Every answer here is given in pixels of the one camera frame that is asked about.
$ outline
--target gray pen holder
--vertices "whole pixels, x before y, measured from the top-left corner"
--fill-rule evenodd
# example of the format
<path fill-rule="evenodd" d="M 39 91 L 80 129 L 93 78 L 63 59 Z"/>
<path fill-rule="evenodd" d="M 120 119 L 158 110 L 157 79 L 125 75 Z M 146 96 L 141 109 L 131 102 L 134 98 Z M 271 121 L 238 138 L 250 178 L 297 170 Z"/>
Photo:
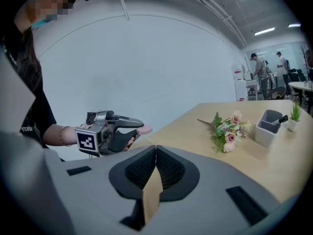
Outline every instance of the gray pen holder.
<path fill-rule="evenodd" d="M 280 130 L 281 124 L 274 125 L 272 122 L 280 119 L 282 113 L 274 110 L 265 110 L 256 125 L 255 141 L 265 148 L 270 148 Z"/>

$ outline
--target pink object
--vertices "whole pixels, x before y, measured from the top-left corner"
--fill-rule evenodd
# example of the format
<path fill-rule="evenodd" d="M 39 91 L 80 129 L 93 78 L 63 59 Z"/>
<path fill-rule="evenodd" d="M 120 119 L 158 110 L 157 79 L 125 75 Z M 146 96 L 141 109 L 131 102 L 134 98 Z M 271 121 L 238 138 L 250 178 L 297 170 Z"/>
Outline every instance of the pink object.
<path fill-rule="evenodd" d="M 137 128 L 137 133 L 140 135 L 147 135 L 152 132 L 152 126 L 144 125 L 143 127 Z"/>

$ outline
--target bracelet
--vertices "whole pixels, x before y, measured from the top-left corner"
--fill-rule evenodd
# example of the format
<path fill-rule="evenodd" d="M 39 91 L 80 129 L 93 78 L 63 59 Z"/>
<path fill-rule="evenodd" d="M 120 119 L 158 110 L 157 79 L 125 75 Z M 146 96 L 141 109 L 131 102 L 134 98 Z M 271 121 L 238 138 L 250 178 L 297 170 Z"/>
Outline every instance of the bracelet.
<path fill-rule="evenodd" d="M 70 145 L 65 145 L 65 144 L 63 143 L 63 141 L 62 141 L 61 134 L 62 134 L 63 130 L 64 130 L 65 128 L 68 128 L 68 127 L 69 127 L 69 126 L 64 126 L 64 127 L 60 130 L 60 133 L 59 133 L 60 142 L 61 142 L 61 144 L 62 144 L 63 146 L 66 146 L 66 147 L 69 147 L 69 146 L 72 146 L 72 145 L 71 145 L 71 144 L 70 144 Z"/>

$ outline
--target ceiling light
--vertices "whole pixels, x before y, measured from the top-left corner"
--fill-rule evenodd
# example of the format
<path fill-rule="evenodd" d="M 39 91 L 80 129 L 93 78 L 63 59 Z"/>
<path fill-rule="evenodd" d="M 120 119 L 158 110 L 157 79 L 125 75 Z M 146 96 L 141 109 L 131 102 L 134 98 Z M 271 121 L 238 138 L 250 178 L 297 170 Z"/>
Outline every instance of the ceiling light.
<path fill-rule="evenodd" d="M 298 24 L 297 24 L 297 23 L 294 23 L 294 24 L 289 24 L 289 25 L 288 25 L 289 28 L 291 28 L 291 27 L 300 27 L 300 26 L 301 26 L 300 23 L 298 23 Z"/>
<path fill-rule="evenodd" d="M 275 29 L 275 27 L 274 27 L 274 28 L 271 28 L 271 29 L 266 29 L 266 30 L 262 30 L 262 31 L 256 32 L 256 33 L 254 34 L 254 36 L 257 36 L 257 35 L 260 35 L 260 34 L 263 34 L 263 33 L 267 33 L 267 32 L 273 31 L 274 29 Z"/>

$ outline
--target green succulent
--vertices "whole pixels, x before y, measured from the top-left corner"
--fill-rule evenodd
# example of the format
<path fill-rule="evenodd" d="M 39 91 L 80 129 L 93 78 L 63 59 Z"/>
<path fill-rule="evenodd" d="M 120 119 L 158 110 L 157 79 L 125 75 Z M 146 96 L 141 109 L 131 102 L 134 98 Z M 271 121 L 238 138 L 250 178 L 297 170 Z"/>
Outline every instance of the green succulent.
<path fill-rule="evenodd" d="M 295 122 L 299 122 L 300 114 L 301 114 L 301 107 L 299 103 L 297 102 L 293 104 L 293 108 L 291 112 L 291 119 Z"/>

